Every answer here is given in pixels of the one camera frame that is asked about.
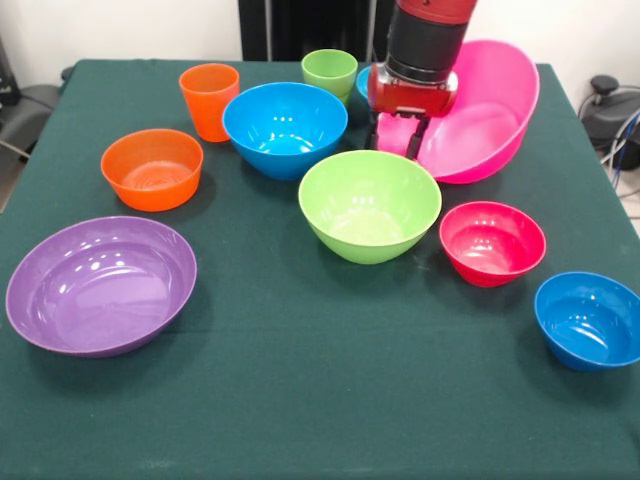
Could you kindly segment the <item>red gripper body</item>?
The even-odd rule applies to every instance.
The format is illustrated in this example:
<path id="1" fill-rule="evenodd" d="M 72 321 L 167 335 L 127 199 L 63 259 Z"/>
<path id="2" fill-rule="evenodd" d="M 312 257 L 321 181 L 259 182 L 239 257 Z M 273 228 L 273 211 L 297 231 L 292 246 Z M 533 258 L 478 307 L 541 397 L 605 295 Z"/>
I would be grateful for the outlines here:
<path id="1" fill-rule="evenodd" d="M 367 80 L 367 98 L 374 112 L 443 117 L 453 108 L 458 86 L 455 72 L 443 83 L 421 84 L 392 75 L 384 63 L 374 63 Z"/>

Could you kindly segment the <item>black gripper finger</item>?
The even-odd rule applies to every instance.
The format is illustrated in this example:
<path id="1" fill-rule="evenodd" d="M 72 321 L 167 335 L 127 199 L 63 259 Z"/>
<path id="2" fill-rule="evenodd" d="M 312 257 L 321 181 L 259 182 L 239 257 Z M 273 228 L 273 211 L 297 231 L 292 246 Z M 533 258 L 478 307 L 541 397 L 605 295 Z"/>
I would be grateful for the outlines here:
<path id="1" fill-rule="evenodd" d="M 418 119 L 418 123 L 414 130 L 414 133 L 411 135 L 409 143 L 407 145 L 405 157 L 409 160 L 415 160 L 418 152 L 421 148 L 422 141 L 425 135 L 425 132 L 429 126 L 430 118 L 421 116 Z"/>
<path id="2" fill-rule="evenodd" d="M 364 144 L 364 148 L 367 150 L 377 149 L 379 116 L 379 112 L 372 111 L 370 113 L 368 133 Z"/>

